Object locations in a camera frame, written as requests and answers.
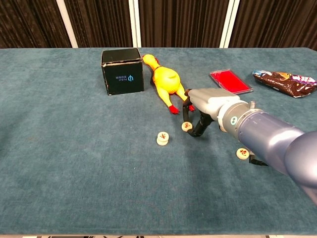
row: brown wrapper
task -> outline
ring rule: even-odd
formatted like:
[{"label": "brown wrapper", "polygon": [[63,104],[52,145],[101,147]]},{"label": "brown wrapper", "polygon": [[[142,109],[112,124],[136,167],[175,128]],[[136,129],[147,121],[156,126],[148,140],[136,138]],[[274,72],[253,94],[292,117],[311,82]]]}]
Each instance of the brown wrapper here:
[{"label": "brown wrapper", "polygon": [[317,88],[317,82],[310,77],[264,70],[253,71],[252,74],[259,82],[294,98],[307,96]]}]

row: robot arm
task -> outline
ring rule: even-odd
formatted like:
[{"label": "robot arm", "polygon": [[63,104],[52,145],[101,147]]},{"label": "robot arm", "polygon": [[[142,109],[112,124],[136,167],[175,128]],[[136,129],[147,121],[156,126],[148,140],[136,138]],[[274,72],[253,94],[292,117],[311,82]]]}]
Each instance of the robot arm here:
[{"label": "robot arm", "polygon": [[189,89],[186,96],[184,121],[189,121],[190,104],[201,113],[197,126],[188,130],[191,136],[201,136],[212,121],[218,122],[265,163],[291,177],[317,205],[317,131],[304,133],[224,89]]}]

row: rubber chicken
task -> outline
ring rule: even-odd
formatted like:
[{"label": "rubber chicken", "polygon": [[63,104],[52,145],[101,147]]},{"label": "rubber chicken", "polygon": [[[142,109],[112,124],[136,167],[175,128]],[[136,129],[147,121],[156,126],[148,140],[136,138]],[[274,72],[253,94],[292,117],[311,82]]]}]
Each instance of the rubber chicken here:
[{"label": "rubber chicken", "polygon": [[[144,55],[143,62],[153,70],[153,82],[157,88],[159,97],[165,102],[171,113],[178,114],[179,110],[169,99],[169,95],[174,93],[176,93],[183,101],[187,99],[178,73],[173,69],[161,66],[157,59],[152,55]],[[194,106],[191,105],[189,110],[194,111]]]}]

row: black cardboard box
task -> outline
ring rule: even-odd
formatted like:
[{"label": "black cardboard box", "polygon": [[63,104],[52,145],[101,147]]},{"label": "black cardboard box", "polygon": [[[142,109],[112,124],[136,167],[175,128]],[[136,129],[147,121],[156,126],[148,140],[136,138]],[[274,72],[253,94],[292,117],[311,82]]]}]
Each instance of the black cardboard box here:
[{"label": "black cardboard box", "polygon": [[144,91],[142,57],[137,48],[103,51],[101,67],[108,95]]}]

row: dark curtain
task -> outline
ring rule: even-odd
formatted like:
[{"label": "dark curtain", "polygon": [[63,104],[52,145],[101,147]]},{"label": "dark curtain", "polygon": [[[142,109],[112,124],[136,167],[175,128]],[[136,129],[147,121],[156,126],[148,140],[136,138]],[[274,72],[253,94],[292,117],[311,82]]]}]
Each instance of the dark curtain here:
[{"label": "dark curtain", "polygon": [[317,50],[317,0],[240,0],[229,47]]},{"label": "dark curtain", "polygon": [[1,0],[0,48],[71,47],[56,0]]},{"label": "dark curtain", "polygon": [[132,47],[128,0],[65,0],[78,47]]},{"label": "dark curtain", "polygon": [[229,0],[139,0],[142,47],[219,47]]}]

